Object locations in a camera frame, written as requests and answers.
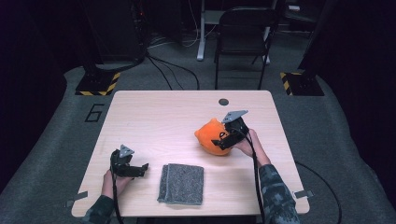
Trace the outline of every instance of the black cable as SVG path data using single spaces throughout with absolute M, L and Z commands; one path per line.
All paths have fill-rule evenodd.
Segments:
M 175 72 L 174 72 L 168 65 L 166 65 L 166 63 L 159 62 L 159 61 L 157 61 L 156 59 L 154 59 L 154 60 L 155 60 L 156 62 L 162 64 L 163 66 L 167 67 L 167 68 L 169 69 L 169 71 L 171 71 L 172 76 L 173 76 L 173 78 L 175 79 L 175 82 L 177 83 L 177 85 L 178 85 L 182 90 L 184 90 L 184 88 L 181 86 L 180 82 L 178 82 L 178 80 L 177 80 L 177 78 L 176 78 L 176 75 L 175 75 Z
M 139 59 L 134 59 L 131 64 L 125 65 L 123 67 L 117 67 L 117 68 L 109 68 L 109 69 L 104 69 L 104 68 L 98 68 L 100 71 L 105 71 L 105 72 L 114 72 L 114 73 L 119 73 L 123 72 L 125 70 L 131 69 L 133 67 L 136 67 L 140 63 L 143 62 L 143 58 Z
M 174 64 L 174 63 L 169 63 L 169 62 L 167 62 L 167 61 L 164 61 L 164 60 L 162 60 L 162 59 L 159 59 L 159 58 L 157 58 L 157 57 L 155 57 L 155 56 L 151 56 L 148 52 L 147 52 L 147 57 L 150 57 L 151 59 L 154 59 L 154 60 L 156 60 L 156 61 L 158 61 L 158 62 L 162 62 L 162 63 L 167 63 L 167 64 L 170 64 L 170 65 L 172 65 L 172 66 L 174 66 L 174 67 L 177 67 L 177 68 L 180 68 L 180 69 L 183 69 L 183 70 L 185 70 L 185 71 L 187 71 L 187 72 L 189 72 L 190 74 L 192 74 L 193 76 L 194 76 L 194 78 L 195 78 L 195 81 L 196 81 L 196 85 L 197 85 L 197 90 L 200 90 L 200 83 L 199 83 L 199 80 L 198 80 L 198 77 L 195 75 L 195 73 L 193 73 L 190 69 L 187 69 L 187 68 L 185 68 L 185 67 L 182 67 L 182 66 L 180 66 L 180 65 L 177 65 L 177 64 Z
M 329 190 L 332 192 L 332 196 L 334 196 L 335 201 L 337 202 L 337 206 L 338 206 L 338 220 L 337 220 L 337 224 L 341 223 L 342 217 L 343 217 L 343 210 L 341 208 L 341 204 L 340 201 L 337 197 L 337 195 L 335 194 L 335 191 L 332 189 L 332 187 L 330 186 L 330 184 L 320 175 L 318 174 L 316 171 L 312 170 L 311 168 L 309 168 L 308 166 L 300 163 L 299 161 L 294 161 L 296 164 L 303 166 L 305 169 L 309 170 L 310 172 L 312 172 L 314 175 L 316 175 L 317 177 L 319 177 L 325 184 L 326 186 L 329 188 Z
M 252 154 L 252 159 L 253 159 L 253 165 L 254 165 L 254 182 L 256 186 L 256 195 L 257 195 L 257 201 L 259 202 L 259 207 L 260 207 L 260 213 L 262 215 L 262 223 L 265 223 L 265 214 L 264 214 L 264 206 L 262 204 L 262 192 L 260 190 L 260 184 L 259 184 L 259 167 L 257 164 L 257 156 L 256 156 L 256 151 L 254 150 L 253 142 L 241 131 L 237 129 L 232 129 L 234 131 L 237 131 L 238 133 L 242 134 L 247 142 L 250 144 L 251 150 L 253 151 Z
M 116 210 L 117 220 L 120 224 L 123 224 L 120 209 L 119 209 L 119 200 L 117 197 L 117 176 L 114 174 L 113 165 L 114 164 L 114 156 L 111 156 L 111 164 L 110 164 L 110 172 L 111 172 L 111 179 L 113 180 L 113 202 L 114 202 L 114 209 Z
M 172 90 L 173 90 L 173 89 L 172 89 L 172 86 L 171 86 L 171 84 L 169 83 L 168 79 L 166 78 L 165 74 L 163 73 L 163 70 L 161 70 L 161 68 L 160 68 L 157 64 L 155 64 L 154 61 L 152 61 L 151 56 L 149 56 L 149 53 L 148 53 L 148 55 L 147 55 L 147 58 L 148 58 L 148 59 L 151 61 L 151 63 L 161 72 L 161 74 L 163 75 L 163 78 L 165 79 L 166 83 L 167 83 L 168 86 L 169 86 L 169 89 L 171 89 L 171 91 L 172 91 Z

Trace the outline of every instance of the black cable on floor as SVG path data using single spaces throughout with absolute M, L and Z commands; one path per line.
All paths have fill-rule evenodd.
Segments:
M 342 217 L 343 217 L 343 210 L 341 208 L 341 204 L 340 201 L 337 197 L 337 195 L 335 194 L 334 190 L 332 189 L 332 187 L 330 186 L 330 184 L 320 175 L 318 174 L 316 171 L 312 170 L 311 168 L 309 168 L 308 166 L 300 163 L 299 161 L 294 161 L 296 164 L 303 166 L 305 169 L 309 170 L 310 172 L 312 172 L 314 175 L 316 175 L 317 177 L 319 177 L 325 184 L 326 186 L 329 188 L 329 190 L 332 192 L 332 196 L 334 196 L 335 201 L 337 202 L 337 206 L 338 206 L 338 220 L 337 220 L 337 224 L 341 223 Z
M 174 66 L 174 67 L 177 67 L 177 68 L 183 69 L 184 71 L 187 71 L 187 72 L 190 73 L 192 76 L 194 76 L 195 81 L 196 81 L 196 85 L 197 85 L 197 90 L 200 90 L 200 83 L 199 83 L 198 77 L 197 77 L 197 76 L 195 75 L 195 73 L 193 73 L 190 69 L 187 69 L 187 68 L 185 68 L 185 67 L 182 67 L 182 66 L 177 65 L 177 64 L 174 64 L 174 63 L 169 63 L 169 62 L 164 61 L 164 60 L 162 60 L 162 59 L 160 59 L 160 58 L 157 58 L 157 57 L 155 57 L 155 56 L 151 56 L 148 52 L 146 53 L 146 57 L 148 57 L 148 58 L 151 59 L 151 60 L 155 60 L 155 61 L 160 62 L 160 63 L 167 63 L 167 64 L 170 64 L 170 65 L 172 65 L 172 66 Z
M 155 62 L 160 63 L 160 64 L 162 64 L 163 66 L 167 67 L 167 68 L 169 69 L 169 71 L 171 71 L 172 76 L 174 77 L 174 79 L 175 79 L 177 85 L 178 85 L 182 90 L 184 90 L 184 88 L 183 88 L 183 87 L 181 86 L 181 84 L 178 82 L 178 80 L 177 80 L 177 78 L 176 78 L 176 75 L 175 75 L 175 72 L 174 72 L 166 63 L 164 63 L 164 62 L 162 62 L 162 61 L 158 61 L 156 58 L 153 58 L 153 57 L 151 57 L 150 55 L 147 56 L 147 57 L 148 57 L 148 59 L 149 59 L 152 63 L 153 63 L 153 61 L 155 61 Z
M 118 67 L 118 68 L 109 68 L 109 69 L 104 69 L 104 68 L 98 68 L 99 70 L 102 71 L 106 71 L 106 72 L 114 72 L 114 73 L 119 73 L 119 72 L 123 72 L 125 70 L 131 69 L 137 65 L 139 65 L 140 63 L 143 62 L 143 58 L 139 58 L 139 59 L 134 59 L 131 64 L 122 66 L 122 67 Z
M 168 84 L 169 89 L 172 91 L 172 90 L 173 90 L 173 89 L 172 89 L 172 86 L 171 86 L 171 84 L 169 83 L 168 78 L 166 78 L 165 73 L 163 72 L 163 70 L 162 70 L 157 64 L 155 64 L 154 61 L 152 61 L 152 59 L 151 59 L 151 57 L 149 56 L 149 54 L 148 54 L 147 58 L 148 58 L 148 59 L 151 61 L 151 63 L 161 72 L 161 74 L 163 75 L 163 78 L 165 79 L 166 83 Z

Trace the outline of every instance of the person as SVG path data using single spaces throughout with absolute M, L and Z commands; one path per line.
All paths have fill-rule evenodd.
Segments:
M 132 177 L 117 176 L 117 196 L 122 194 L 128 183 L 133 180 Z M 88 209 L 85 216 L 82 218 L 83 224 L 107 224 L 110 223 L 111 214 L 114 211 L 113 198 L 113 179 L 110 170 L 107 170 L 103 176 L 102 192 L 95 204 Z
M 259 166 L 259 177 L 262 188 L 262 206 L 264 207 L 265 224 L 294 224 L 300 223 L 295 209 L 296 202 L 293 200 L 288 187 L 283 182 L 275 166 L 271 163 L 259 136 L 253 129 L 249 129 L 247 137 L 256 152 Z M 247 139 L 240 141 L 233 147 L 240 149 L 249 157 L 253 156 L 253 149 Z
M 253 129 L 249 129 L 247 137 L 250 139 L 254 147 L 258 162 L 259 177 L 263 198 L 262 205 L 265 214 L 264 224 L 300 223 L 297 211 L 295 210 L 295 201 L 293 200 L 288 187 L 283 182 L 275 166 L 271 163 L 271 160 L 266 155 L 257 133 Z M 240 149 L 249 157 L 253 156 L 253 149 L 247 139 L 240 141 L 233 147 Z M 129 181 L 131 181 L 131 179 L 131 177 L 117 177 L 116 185 L 118 188 L 118 195 L 122 193 Z M 104 176 L 102 194 L 96 201 L 96 203 L 87 211 L 85 217 L 82 219 L 82 223 L 99 224 L 108 223 L 110 221 L 111 214 L 114 210 L 112 184 L 113 183 L 111 178 L 111 172 L 107 171 Z M 208 221 L 210 219 L 200 218 L 195 220 L 199 220 L 198 222 L 200 223 L 203 222 L 202 220 L 204 220 L 203 223 L 212 223 L 211 221 Z M 213 223 L 219 223 L 218 218 L 213 220 L 216 220 Z

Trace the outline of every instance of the yellow and black tape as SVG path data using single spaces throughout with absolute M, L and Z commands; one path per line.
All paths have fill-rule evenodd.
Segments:
M 287 95 L 293 95 L 293 92 L 291 91 L 291 87 L 290 84 L 288 82 L 288 78 L 287 75 L 295 75 L 295 76 L 299 76 L 301 73 L 280 73 L 280 77 L 282 78 L 282 82 L 283 82 L 283 87 L 285 88 L 286 94 Z
M 117 81 L 119 80 L 120 73 L 114 75 L 111 80 L 110 85 L 108 86 L 106 91 L 76 91 L 76 95 L 109 95 L 113 92 L 114 88 L 116 88 Z

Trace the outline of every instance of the office chair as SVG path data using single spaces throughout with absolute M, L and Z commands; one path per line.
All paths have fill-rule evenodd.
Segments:
M 220 54 L 255 56 L 252 64 L 259 56 L 264 56 L 258 87 L 258 90 L 261 89 L 265 62 L 277 23 L 277 13 L 271 8 L 234 7 L 224 12 L 219 19 L 219 36 L 215 54 L 216 90 L 218 89 Z M 269 27 L 269 33 L 264 38 L 265 27 Z

